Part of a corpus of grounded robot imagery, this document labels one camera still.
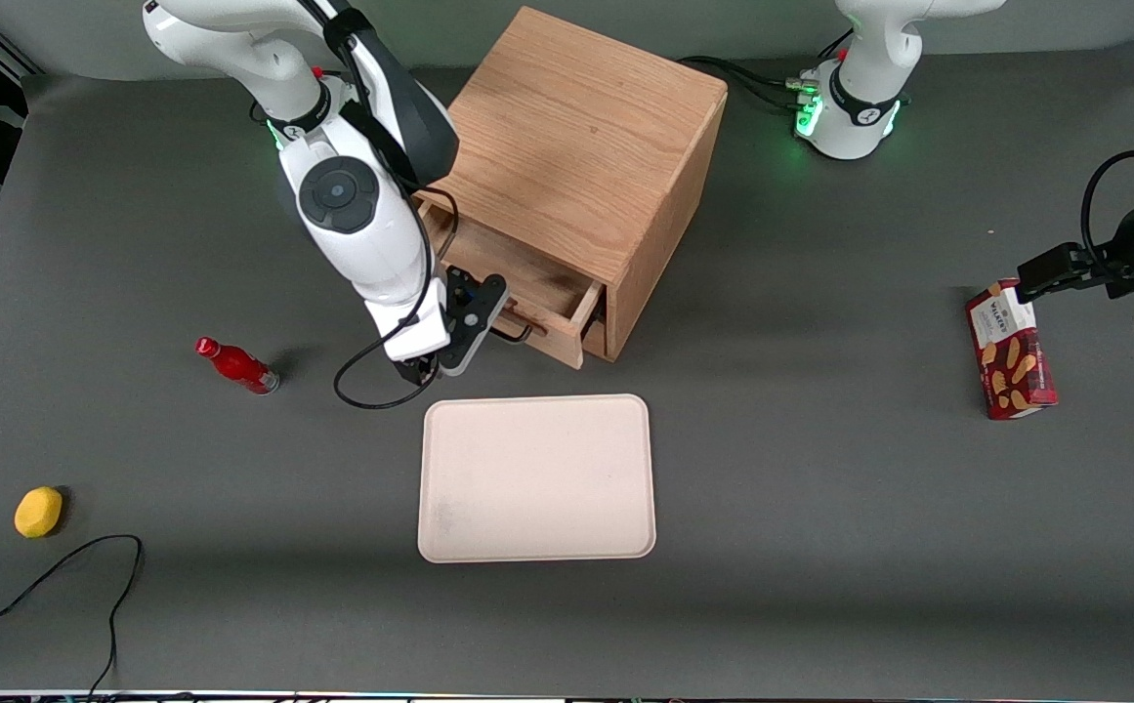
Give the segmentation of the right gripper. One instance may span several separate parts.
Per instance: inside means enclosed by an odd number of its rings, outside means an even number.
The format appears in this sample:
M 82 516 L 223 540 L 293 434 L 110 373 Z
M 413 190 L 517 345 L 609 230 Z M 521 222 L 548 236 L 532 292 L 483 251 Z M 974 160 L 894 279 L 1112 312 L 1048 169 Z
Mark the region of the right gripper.
M 440 352 L 450 342 L 445 320 L 445 281 L 430 280 L 425 298 L 415 310 L 418 293 L 404 306 L 365 300 L 364 306 L 376 324 L 388 359 L 398 364 L 398 373 L 407 383 L 432 383 L 439 375 Z

